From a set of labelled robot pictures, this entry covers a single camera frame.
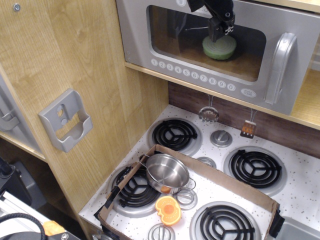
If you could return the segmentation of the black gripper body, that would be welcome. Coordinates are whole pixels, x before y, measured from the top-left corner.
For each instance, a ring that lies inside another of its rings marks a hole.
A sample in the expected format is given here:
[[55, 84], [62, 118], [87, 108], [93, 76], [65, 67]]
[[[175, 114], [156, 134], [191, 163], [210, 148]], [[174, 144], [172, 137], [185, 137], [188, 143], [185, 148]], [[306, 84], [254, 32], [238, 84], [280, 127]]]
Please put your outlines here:
[[223, 22], [225, 33], [234, 30], [235, 13], [232, 0], [188, 0], [187, 2], [191, 12], [206, 7], [212, 17]]

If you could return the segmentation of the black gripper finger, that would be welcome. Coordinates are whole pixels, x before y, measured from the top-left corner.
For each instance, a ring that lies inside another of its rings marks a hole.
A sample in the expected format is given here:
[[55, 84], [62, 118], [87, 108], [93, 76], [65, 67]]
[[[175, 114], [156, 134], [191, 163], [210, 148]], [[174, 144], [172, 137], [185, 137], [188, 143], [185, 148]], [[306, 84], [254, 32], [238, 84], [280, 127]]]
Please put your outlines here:
[[224, 23], [217, 17], [208, 20], [208, 36], [213, 43], [225, 36]]

